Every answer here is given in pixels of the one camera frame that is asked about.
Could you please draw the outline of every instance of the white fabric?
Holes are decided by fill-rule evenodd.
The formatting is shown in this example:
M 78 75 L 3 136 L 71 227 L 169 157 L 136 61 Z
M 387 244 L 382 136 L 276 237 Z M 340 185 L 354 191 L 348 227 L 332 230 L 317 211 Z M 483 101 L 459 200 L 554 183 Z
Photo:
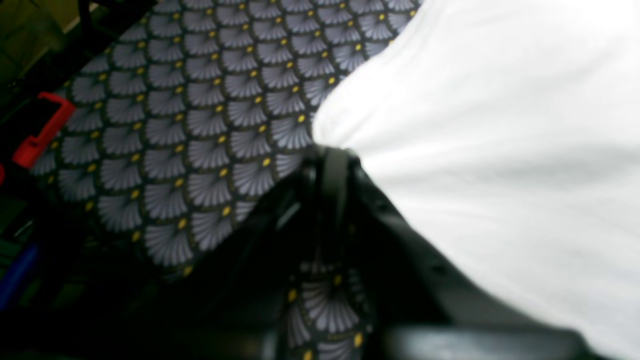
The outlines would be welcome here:
M 640 359 L 640 0 L 426 0 L 316 115 L 478 285 Z

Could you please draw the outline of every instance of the yellow dot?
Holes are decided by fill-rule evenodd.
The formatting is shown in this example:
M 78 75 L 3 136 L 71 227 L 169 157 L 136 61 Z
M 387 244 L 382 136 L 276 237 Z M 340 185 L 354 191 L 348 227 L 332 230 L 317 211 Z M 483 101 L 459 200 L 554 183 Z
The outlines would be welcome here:
M 189 276 L 189 275 L 191 275 L 192 272 L 193 272 L 193 266 L 187 266 L 182 271 L 182 276 L 184 276 L 184 277 Z
M 185 227 L 187 227 L 187 219 L 182 218 L 180 219 L 180 221 L 178 222 L 178 230 L 182 230 Z
M 294 302 L 294 300 L 296 300 L 296 297 L 298 297 L 298 292 L 296 291 L 296 289 L 289 290 L 289 302 Z
M 355 346 L 356 348 L 359 348 L 362 346 L 362 333 L 359 332 L 358 334 L 356 334 L 356 336 L 354 336 L 353 338 L 353 346 Z

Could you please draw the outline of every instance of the red object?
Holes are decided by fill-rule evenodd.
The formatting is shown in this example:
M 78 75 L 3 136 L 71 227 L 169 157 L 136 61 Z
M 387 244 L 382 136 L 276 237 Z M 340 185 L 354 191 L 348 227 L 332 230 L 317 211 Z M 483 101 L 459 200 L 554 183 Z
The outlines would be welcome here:
M 18 149 L 13 153 L 13 162 L 26 169 L 31 169 L 33 165 L 35 165 L 40 155 L 42 155 L 58 131 L 62 129 L 71 114 L 76 110 L 76 107 L 71 102 L 55 94 L 41 92 L 38 94 L 38 99 L 47 99 L 51 102 L 56 102 L 60 104 L 60 108 L 51 119 L 49 119 L 47 125 L 42 129 L 38 137 L 32 135 L 24 139 L 20 146 L 18 146 Z

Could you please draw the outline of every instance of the red handle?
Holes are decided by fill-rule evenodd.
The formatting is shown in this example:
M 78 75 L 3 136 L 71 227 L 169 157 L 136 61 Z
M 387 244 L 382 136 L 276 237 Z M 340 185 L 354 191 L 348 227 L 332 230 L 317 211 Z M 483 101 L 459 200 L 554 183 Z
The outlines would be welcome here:
M 42 155 L 58 131 L 62 129 L 71 114 L 76 110 L 76 107 L 71 102 L 55 94 L 41 92 L 38 94 L 38 99 L 47 99 L 51 102 L 56 102 L 60 104 L 60 108 L 51 119 L 49 119 L 38 137 L 32 135 L 24 139 L 20 146 L 18 146 L 18 149 L 13 153 L 13 162 L 27 169 L 31 169 L 33 165 L 35 165 L 40 155 Z

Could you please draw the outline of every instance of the patterned fabric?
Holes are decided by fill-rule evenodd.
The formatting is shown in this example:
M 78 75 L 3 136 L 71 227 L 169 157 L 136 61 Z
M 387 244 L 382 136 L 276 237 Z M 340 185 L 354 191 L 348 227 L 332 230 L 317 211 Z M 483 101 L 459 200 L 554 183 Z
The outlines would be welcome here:
M 58 91 L 78 108 L 33 173 L 97 233 L 188 275 L 297 169 L 320 103 L 419 2 L 159 3 Z M 291 354 L 357 357 L 371 330 L 357 273 L 320 261 L 292 277 Z

